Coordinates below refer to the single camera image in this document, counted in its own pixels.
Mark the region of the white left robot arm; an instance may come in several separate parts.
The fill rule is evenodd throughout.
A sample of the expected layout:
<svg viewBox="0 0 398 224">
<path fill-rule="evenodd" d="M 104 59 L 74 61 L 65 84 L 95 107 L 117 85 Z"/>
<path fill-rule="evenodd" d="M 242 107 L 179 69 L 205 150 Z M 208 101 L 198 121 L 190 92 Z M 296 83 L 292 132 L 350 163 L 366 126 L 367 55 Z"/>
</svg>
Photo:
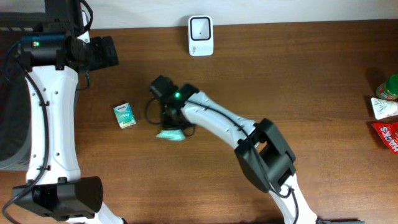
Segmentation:
<svg viewBox="0 0 398 224">
<path fill-rule="evenodd" d="M 46 19 L 16 43 L 14 61 L 30 94 L 30 163 L 10 204 L 68 223 L 124 223 L 104 203 L 99 177 L 82 177 L 75 150 L 81 73 L 119 63 L 111 37 L 90 37 L 86 1 L 46 1 Z"/>
</svg>

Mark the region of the white cream tube gold cap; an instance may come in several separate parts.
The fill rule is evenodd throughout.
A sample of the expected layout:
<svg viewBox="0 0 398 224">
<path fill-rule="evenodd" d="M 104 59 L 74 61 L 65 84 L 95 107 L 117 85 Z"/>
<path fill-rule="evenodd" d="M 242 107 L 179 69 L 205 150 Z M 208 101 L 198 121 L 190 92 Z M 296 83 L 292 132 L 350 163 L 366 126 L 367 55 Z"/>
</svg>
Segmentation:
<svg viewBox="0 0 398 224">
<path fill-rule="evenodd" d="M 397 102 L 371 98 L 371 104 L 376 119 L 397 116 Z"/>
</svg>

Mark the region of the white barcode scanner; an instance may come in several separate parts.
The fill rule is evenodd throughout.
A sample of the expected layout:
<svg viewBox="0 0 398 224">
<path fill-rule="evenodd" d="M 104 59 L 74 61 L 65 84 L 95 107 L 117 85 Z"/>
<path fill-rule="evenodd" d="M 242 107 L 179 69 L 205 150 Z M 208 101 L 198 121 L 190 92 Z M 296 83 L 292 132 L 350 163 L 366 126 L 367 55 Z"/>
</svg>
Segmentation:
<svg viewBox="0 0 398 224">
<path fill-rule="evenodd" d="M 213 20 L 210 16 L 198 15 L 188 19 L 188 51 L 192 57 L 213 54 Z"/>
</svg>

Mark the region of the dark grey plastic basket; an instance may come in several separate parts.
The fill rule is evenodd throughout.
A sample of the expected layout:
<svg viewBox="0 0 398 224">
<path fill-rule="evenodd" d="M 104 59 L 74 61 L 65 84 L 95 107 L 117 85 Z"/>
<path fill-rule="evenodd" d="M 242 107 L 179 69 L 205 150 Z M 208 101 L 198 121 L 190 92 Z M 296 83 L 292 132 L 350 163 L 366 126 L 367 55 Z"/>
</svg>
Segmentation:
<svg viewBox="0 0 398 224">
<path fill-rule="evenodd" d="M 44 20 L 43 12 L 1 13 L 1 170 L 23 171 L 29 166 L 29 89 L 14 58 L 21 37 Z"/>
</svg>

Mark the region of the green lid jar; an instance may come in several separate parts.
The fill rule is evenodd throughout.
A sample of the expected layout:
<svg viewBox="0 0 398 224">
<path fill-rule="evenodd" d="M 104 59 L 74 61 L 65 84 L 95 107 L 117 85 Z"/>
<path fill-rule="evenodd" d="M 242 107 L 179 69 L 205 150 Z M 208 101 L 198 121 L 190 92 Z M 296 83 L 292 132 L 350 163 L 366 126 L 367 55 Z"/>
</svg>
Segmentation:
<svg viewBox="0 0 398 224">
<path fill-rule="evenodd" d="M 397 99 L 397 74 L 377 87 L 376 96 L 383 100 L 394 101 Z"/>
</svg>

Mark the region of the teal wet wipes pack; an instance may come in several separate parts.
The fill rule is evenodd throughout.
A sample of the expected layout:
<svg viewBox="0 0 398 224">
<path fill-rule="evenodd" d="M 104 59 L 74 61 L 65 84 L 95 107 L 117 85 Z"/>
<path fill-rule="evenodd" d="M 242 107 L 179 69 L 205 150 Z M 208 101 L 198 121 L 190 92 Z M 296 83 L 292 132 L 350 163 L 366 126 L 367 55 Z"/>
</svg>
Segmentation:
<svg viewBox="0 0 398 224">
<path fill-rule="evenodd" d="M 180 129 L 161 130 L 161 132 L 157 134 L 156 137 L 162 139 L 168 139 L 170 141 L 183 141 L 186 139 L 183 131 Z"/>
</svg>

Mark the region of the red candy bag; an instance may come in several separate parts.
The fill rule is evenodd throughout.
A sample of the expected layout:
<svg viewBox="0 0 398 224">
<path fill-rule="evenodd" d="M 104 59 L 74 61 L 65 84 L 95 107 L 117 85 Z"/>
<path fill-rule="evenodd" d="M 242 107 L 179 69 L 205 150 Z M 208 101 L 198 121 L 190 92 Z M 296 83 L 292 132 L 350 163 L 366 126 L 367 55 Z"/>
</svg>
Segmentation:
<svg viewBox="0 0 398 224">
<path fill-rule="evenodd" d="M 383 143 L 394 153 L 397 154 L 397 122 L 395 123 L 373 123 L 371 125 Z"/>
</svg>

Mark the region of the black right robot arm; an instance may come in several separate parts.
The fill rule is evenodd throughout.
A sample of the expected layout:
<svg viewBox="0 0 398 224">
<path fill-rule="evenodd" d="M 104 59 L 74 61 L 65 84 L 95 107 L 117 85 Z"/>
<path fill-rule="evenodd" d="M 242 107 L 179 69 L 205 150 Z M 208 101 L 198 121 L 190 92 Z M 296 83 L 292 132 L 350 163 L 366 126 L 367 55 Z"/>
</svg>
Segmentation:
<svg viewBox="0 0 398 224">
<path fill-rule="evenodd" d="M 271 120 L 243 118 L 193 85 L 178 87 L 164 76 L 150 84 L 150 92 L 159 101 L 163 127 L 184 130 L 200 126 L 231 146 L 244 176 L 271 195 L 285 223 L 321 223 L 298 185 L 296 156 Z"/>
</svg>

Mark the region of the small teal tissue pack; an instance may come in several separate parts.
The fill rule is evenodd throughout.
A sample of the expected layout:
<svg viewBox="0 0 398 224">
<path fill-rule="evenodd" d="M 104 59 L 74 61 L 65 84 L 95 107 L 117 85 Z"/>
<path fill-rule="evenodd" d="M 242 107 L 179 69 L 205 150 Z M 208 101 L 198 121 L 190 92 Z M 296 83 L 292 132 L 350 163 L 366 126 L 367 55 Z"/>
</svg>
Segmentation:
<svg viewBox="0 0 398 224">
<path fill-rule="evenodd" d="M 122 105 L 113 108 L 117 122 L 121 129 L 133 126 L 136 124 L 136 119 L 133 115 L 131 106 L 129 103 L 124 103 Z"/>
</svg>

